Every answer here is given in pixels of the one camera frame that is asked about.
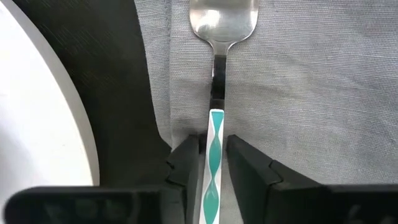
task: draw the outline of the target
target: black plastic part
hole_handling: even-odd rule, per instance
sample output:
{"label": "black plastic part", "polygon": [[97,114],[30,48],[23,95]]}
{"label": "black plastic part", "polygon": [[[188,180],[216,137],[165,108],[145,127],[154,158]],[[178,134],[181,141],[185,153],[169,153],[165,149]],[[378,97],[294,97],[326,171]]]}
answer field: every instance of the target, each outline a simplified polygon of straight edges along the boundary
{"label": "black plastic part", "polygon": [[198,180],[199,138],[189,136],[167,159],[169,176],[160,185],[133,189],[38,187],[12,196],[7,224],[192,222]]}
{"label": "black plastic part", "polygon": [[161,186],[132,190],[38,187],[13,196],[4,218],[7,224],[183,224],[180,195],[178,187]]}
{"label": "black plastic part", "polygon": [[237,136],[227,155],[244,223],[398,223],[398,185],[322,185]]}

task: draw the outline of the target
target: spoon handle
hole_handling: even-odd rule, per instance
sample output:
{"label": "spoon handle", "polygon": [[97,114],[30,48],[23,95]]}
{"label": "spoon handle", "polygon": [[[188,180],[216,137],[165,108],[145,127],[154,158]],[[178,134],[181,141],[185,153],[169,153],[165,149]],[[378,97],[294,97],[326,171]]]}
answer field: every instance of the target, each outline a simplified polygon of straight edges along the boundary
{"label": "spoon handle", "polygon": [[223,152],[224,110],[211,109],[206,142],[201,214],[199,224],[220,222],[221,159]]}

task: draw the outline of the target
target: teal stripe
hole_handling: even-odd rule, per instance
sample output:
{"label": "teal stripe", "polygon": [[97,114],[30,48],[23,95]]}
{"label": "teal stripe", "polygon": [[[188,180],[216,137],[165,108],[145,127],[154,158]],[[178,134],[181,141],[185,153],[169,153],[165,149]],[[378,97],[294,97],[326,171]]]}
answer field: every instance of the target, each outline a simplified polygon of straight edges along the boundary
{"label": "teal stripe", "polygon": [[203,211],[205,214],[206,224],[213,224],[220,204],[220,196],[218,195],[215,177],[217,170],[221,164],[221,143],[218,139],[221,124],[224,120],[223,111],[212,111],[210,116],[213,118],[213,125],[215,128],[215,135],[209,148],[209,169],[211,180],[209,187],[205,192],[203,198]]}

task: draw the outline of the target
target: gray cloth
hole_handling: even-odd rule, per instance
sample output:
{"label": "gray cloth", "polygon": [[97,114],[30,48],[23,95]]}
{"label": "gray cloth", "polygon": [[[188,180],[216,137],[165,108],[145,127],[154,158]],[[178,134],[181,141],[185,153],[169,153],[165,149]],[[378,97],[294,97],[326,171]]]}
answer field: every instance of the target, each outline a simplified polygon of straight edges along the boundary
{"label": "gray cloth", "polygon": [[[160,135],[206,130],[212,49],[189,0],[135,0]],[[398,1],[261,0],[231,48],[225,134],[321,183],[398,183]],[[240,223],[223,160],[221,223]]]}

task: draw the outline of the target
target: white plate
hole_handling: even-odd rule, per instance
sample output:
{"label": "white plate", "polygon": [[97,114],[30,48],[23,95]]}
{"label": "white plate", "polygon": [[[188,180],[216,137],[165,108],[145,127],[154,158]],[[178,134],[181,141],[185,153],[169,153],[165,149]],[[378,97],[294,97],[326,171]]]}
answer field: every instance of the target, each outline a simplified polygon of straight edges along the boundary
{"label": "white plate", "polygon": [[99,181],[93,133],[67,71],[26,15],[0,0],[0,208],[29,187]]}

